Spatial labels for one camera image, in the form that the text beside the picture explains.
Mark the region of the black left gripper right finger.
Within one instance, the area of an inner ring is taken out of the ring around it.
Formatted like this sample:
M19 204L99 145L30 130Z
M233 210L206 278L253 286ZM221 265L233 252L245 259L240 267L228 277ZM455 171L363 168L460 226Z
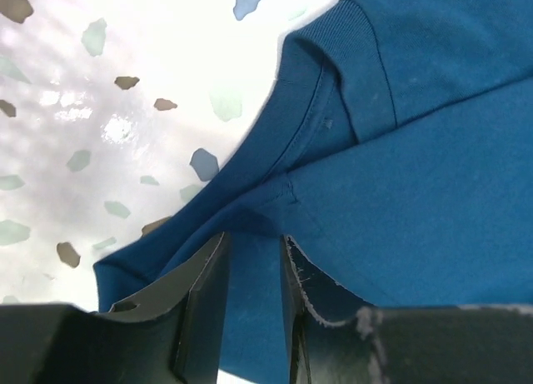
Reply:
M281 239L292 383L529 383L529 305L379 308Z

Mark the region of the navy blue printed t-shirt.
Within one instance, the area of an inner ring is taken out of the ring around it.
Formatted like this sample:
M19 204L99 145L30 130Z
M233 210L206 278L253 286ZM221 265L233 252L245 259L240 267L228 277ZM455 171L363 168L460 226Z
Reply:
M279 239L381 307L532 300L532 0L340 0L178 214L95 265L107 311L232 235L221 365L288 378Z

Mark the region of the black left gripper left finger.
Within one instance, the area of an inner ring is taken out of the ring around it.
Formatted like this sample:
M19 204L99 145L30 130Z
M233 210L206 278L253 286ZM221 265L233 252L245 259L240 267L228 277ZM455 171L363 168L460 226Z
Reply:
M214 383L231 238L220 233L164 277L112 305L1 307L3 383Z

